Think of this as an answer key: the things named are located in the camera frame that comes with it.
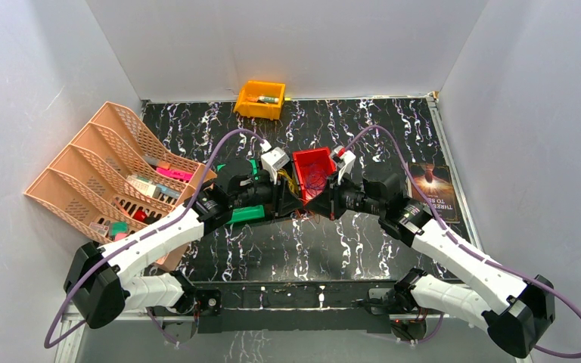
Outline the green plastic bin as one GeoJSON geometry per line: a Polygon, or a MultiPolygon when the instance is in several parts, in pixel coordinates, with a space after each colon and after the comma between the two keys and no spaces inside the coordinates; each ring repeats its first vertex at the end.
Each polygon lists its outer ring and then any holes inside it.
{"type": "MultiPolygon", "coordinates": [[[[248,162],[251,164],[252,167],[252,174],[255,175],[258,173],[258,166],[255,160],[250,159],[248,160],[248,162]]],[[[216,167],[216,173],[219,176],[219,173],[223,167],[225,167],[226,164],[219,164],[216,167]]],[[[259,220],[259,219],[263,219],[265,217],[265,209],[263,205],[259,205],[259,206],[249,206],[249,207],[244,207],[244,208],[240,208],[240,209],[234,209],[233,210],[233,214],[232,214],[232,218],[231,220],[228,222],[229,224],[234,224],[234,223],[242,223],[242,222],[248,222],[248,221],[252,221],[252,220],[259,220]]]]}

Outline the red plastic bin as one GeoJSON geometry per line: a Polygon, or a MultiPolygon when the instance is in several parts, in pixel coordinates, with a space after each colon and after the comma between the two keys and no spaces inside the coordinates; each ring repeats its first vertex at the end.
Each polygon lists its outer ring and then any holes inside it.
{"type": "Polygon", "coordinates": [[[327,185],[327,178],[335,172],[331,149],[320,147],[293,152],[295,174],[300,188],[300,199],[306,205],[327,185]]]}

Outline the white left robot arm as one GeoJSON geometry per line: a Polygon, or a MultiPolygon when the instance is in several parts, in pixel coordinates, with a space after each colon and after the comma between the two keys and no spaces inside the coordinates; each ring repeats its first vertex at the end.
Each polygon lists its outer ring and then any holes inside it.
{"type": "Polygon", "coordinates": [[[186,315],[199,303],[197,291],[182,273],[143,276],[141,272],[167,253],[200,240],[228,224],[236,209],[283,206],[295,183],[293,160],[268,152],[257,173],[249,161],[227,162],[210,180],[172,212],[128,237],[98,246],[83,244],[75,253],[64,282],[65,303],[72,303],[83,324],[104,327],[128,310],[164,307],[186,315]]]}

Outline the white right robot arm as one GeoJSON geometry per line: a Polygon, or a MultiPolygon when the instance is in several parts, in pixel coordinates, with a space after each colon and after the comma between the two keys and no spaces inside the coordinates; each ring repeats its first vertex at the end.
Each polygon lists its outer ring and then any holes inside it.
{"type": "Polygon", "coordinates": [[[441,227],[430,207],[405,194],[395,176],[358,185],[332,175],[306,208],[331,220],[347,210],[377,216],[388,235],[434,259],[465,284],[459,287],[412,268],[392,291],[370,298],[368,307],[380,314],[420,308],[446,312],[485,331],[517,358],[530,354],[555,319],[549,293],[496,268],[489,257],[441,227]]]}

